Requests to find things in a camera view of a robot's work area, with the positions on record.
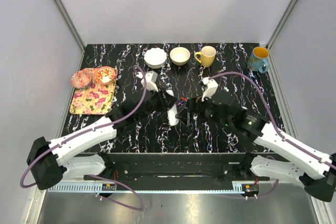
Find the white remote control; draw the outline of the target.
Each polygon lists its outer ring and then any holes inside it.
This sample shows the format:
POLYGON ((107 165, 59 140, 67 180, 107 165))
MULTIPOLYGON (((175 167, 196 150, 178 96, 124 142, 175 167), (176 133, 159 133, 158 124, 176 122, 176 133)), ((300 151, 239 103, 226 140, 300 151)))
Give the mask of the white remote control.
MULTIPOLYGON (((167 91, 169 94, 174 95, 173 90, 169 89, 167 91)), ((173 105, 173 107, 167 111, 167 118, 169 120, 170 126, 175 126, 178 124, 179 119, 176 118, 176 115, 177 115, 177 106, 175 103, 175 105, 173 105)))

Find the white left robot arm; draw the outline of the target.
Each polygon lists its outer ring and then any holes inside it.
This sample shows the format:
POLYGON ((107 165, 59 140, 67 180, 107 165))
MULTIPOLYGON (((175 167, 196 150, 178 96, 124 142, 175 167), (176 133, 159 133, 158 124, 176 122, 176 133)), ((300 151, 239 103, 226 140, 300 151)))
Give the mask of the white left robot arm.
POLYGON ((69 135, 47 141, 43 136, 34 140, 27 157, 27 172, 34 178, 33 185, 40 190, 49 189, 60 182, 66 167, 77 154, 103 141, 115 138, 127 127, 138 123, 154 111, 165 112, 169 119, 177 98, 171 90, 144 90, 126 99, 94 123, 69 135))

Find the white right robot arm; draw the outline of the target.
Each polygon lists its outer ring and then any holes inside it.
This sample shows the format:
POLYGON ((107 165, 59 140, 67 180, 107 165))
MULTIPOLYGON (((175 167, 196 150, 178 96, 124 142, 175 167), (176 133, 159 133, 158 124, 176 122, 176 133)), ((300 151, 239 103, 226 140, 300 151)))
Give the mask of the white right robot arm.
POLYGON ((277 161, 247 153, 233 167, 233 177, 245 180, 274 178, 295 184, 320 201, 332 200, 335 192, 335 154, 329 155, 301 143, 258 113, 224 103, 216 104, 209 98, 190 99, 176 118, 189 125, 194 114, 199 119, 224 127, 246 142, 269 148, 285 158, 285 161, 277 161))

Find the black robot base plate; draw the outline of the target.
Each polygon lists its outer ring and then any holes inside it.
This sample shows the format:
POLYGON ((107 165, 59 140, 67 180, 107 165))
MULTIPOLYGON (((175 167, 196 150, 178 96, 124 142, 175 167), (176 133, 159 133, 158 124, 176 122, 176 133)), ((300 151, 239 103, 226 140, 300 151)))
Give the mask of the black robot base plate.
POLYGON ((188 154, 121 154, 102 153, 105 169, 98 175, 126 182, 152 178, 207 178, 220 182, 254 182, 253 175, 244 163, 244 153, 188 153, 188 154))

